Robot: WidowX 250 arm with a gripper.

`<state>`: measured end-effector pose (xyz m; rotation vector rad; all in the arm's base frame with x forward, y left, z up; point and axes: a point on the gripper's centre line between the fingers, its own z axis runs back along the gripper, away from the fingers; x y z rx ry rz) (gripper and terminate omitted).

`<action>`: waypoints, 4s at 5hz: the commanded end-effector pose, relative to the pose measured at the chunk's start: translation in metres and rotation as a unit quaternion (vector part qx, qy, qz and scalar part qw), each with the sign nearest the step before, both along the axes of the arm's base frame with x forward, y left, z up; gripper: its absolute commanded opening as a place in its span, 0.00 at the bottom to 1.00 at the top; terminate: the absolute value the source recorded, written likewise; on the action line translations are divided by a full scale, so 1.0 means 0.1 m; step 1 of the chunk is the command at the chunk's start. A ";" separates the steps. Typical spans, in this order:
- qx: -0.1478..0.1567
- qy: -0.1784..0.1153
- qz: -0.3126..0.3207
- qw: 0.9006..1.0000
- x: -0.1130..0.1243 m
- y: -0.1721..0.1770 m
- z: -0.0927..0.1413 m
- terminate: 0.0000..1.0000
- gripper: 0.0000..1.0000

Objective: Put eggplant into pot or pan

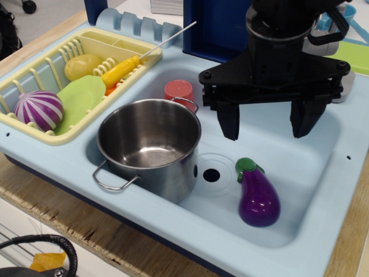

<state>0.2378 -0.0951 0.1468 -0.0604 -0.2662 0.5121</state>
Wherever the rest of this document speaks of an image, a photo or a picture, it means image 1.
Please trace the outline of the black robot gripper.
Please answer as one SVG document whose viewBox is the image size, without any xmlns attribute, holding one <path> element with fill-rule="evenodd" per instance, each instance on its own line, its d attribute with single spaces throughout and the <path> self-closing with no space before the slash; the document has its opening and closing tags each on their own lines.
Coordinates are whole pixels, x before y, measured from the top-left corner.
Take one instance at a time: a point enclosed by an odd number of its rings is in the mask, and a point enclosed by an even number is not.
<svg viewBox="0 0 369 277">
<path fill-rule="evenodd" d="M 239 105 L 291 102 L 293 136 L 308 135 L 327 104 L 341 97 L 341 80 L 350 65 L 306 53 L 303 45 L 337 43 L 345 33 L 306 30 L 292 35 L 268 27 L 247 28 L 247 32 L 248 44 L 240 55 L 199 74 L 204 106 L 217 111 L 224 137 L 235 141 L 239 137 Z"/>
</svg>

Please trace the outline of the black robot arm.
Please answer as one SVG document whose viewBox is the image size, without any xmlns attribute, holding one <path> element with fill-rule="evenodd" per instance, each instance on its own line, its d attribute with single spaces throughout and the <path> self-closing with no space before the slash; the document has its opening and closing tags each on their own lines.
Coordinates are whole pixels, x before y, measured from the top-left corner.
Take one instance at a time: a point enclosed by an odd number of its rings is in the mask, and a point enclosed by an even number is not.
<svg viewBox="0 0 369 277">
<path fill-rule="evenodd" d="M 242 104 L 290 102 L 296 138 L 309 134 L 326 106 L 343 91 L 350 64 L 303 51 L 345 38 L 349 24 L 340 1 L 252 1 L 246 49 L 199 74 L 203 103 L 217 113 L 223 135 L 239 136 Z"/>
</svg>

